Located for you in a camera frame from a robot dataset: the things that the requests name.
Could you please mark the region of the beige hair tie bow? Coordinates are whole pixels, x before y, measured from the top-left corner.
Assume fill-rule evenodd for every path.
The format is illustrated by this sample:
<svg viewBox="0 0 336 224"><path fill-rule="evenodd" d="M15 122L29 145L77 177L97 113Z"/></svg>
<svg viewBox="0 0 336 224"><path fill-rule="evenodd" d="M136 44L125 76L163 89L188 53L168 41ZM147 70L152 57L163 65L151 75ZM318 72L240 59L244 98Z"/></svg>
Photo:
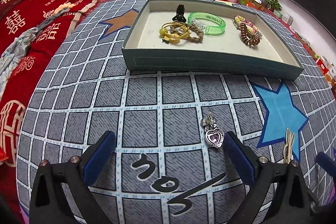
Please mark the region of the beige hair tie bow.
<svg viewBox="0 0 336 224"><path fill-rule="evenodd" d="M292 133L289 128L285 132L285 145L282 149L283 164L289 164L292 159L293 145L295 140L295 133Z"/></svg>

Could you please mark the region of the purple heart silver pendant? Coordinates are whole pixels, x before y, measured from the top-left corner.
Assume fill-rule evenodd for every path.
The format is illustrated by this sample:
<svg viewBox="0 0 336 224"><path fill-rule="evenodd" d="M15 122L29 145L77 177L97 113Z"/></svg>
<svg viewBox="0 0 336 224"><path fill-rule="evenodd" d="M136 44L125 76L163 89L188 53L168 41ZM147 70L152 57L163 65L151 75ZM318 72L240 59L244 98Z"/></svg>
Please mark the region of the purple heart silver pendant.
<svg viewBox="0 0 336 224"><path fill-rule="evenodd" d="M214 114L209 111L206 118L202 119L202 126L205 132L205 141L214 148L220 148L224 141L224 131L218 126Z"/></svg>

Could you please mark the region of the green translucent bangle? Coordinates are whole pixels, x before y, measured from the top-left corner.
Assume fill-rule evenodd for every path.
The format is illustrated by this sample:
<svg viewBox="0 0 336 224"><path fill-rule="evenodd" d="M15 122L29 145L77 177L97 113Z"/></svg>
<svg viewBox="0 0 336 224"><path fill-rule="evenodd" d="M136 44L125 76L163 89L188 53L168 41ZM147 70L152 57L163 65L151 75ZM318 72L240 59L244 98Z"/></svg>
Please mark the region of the green translucent bangle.
<svg viewBox="0 0 336 224"><path fill-rule="evenodd" d="M187 18L187 24L209 36L222 35L226 30L226 22L222 18L205 12L192 12Z"/></svg>

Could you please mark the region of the black hair claw clip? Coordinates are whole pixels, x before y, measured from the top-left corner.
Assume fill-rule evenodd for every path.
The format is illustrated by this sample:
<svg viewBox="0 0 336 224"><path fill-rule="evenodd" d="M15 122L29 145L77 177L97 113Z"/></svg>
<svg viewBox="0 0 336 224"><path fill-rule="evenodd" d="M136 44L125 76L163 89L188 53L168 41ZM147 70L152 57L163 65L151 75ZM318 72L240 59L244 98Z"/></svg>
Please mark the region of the black hair claw clip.
<svg viewBox="0 0 336 224"><path fill-rule="evenodd" d="M187 19L184 16L185 7L183 4L179 4L176 9L176 15L172 18L173 22L186 23Z"/></svg>

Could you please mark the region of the teal jewelry tray box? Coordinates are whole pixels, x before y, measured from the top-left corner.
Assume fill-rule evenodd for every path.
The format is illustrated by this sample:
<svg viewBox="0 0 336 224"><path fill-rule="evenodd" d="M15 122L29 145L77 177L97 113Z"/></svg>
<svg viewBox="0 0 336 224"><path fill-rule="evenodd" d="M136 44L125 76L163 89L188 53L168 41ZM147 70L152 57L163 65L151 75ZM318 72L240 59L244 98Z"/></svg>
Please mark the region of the teal jewelry tray box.
<svg viewBox="0 0 336 224"><path fill-rule="evenodd" d="M178 5L184 5L185 16L192 12L218 16L226 23L224 33L205 35L201 43L164 43L159 29L172 19ZM262 38L257 46L242 42L240 31L232 22L236 15L259 29ZM291 81L303 72L299 59L262 13L200 0L148 0L125 38L122 53L131 71L231 73Z"/></svg>

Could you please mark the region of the grey checkered table cloth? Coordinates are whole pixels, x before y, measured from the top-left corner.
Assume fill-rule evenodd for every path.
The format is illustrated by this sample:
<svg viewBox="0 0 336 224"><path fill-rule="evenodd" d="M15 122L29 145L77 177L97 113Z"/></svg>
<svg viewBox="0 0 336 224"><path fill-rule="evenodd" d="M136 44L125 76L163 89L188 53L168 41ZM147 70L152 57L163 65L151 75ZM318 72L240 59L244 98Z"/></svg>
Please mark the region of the grey checkered table cloth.
<svg viewBox="0 0 336 224"><path fill-rule="evenodd" d="M304 46L261 12L303 66L294 80L192 71L131 71L122 46L148 0L110 1L94 9L64 40L29 101L19 138L17 190L29 222L31 192L42 160L81 156L106 131L116 149L89 186L111 223L229 223L249 192L223 145L205 141L211 111L257 156L283 164L285 132L295 133L292 160L307 186L310 212L331 202L334 180L317 163L335 157L335 97ZM232 5L248 11L257 10ZM234 26L247 46L262 34L240 15ZM186 23L164 23L166 44L201 43Z"/></svg>

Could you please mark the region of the light blue floral blanket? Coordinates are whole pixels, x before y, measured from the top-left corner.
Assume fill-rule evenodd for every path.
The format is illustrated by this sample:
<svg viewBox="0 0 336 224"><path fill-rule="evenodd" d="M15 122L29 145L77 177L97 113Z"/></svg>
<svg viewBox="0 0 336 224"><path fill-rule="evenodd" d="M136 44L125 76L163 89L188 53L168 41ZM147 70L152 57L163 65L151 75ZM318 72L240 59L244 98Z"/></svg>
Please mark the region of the light blue floral blanket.
<svg viewBox="0 0 336 224"><path fill-rule="evenodd" d="M56 14L49 16L43 20L41 24L23 32L5 49L1 55L1 97L3 96L6 84L11 74L22 59L27 55L31 43L37 38L38 34L40 34L56 18L65 14L69 10L69 7L64 7L58 10Z"/></svg>

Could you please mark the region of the potted green plant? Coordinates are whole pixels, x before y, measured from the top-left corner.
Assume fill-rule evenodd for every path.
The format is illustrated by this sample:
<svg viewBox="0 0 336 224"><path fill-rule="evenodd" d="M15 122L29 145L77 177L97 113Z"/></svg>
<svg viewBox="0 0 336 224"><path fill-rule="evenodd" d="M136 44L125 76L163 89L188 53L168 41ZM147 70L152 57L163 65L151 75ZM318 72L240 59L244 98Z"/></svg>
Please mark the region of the potted green plant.
<svg viewBox="0 0 336 224"><path fill-rule="evenodd" d="M271 12L282 10L282 6L278 0L264 0L264 2L266 4L266 8Z"/></svg>

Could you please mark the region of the red covered sofa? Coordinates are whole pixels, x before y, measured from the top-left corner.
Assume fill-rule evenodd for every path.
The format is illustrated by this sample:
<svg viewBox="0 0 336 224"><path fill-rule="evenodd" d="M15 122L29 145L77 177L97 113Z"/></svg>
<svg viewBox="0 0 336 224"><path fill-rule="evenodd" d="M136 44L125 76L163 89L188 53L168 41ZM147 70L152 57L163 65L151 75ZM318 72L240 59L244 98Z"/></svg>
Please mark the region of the red covered sofa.
<svg viewBox="0 0 336 224"><path fill-rule="evenodd" d="M29 100L60 44L108 0L1 0L1 223L23 223L18 140Z"/></svg>

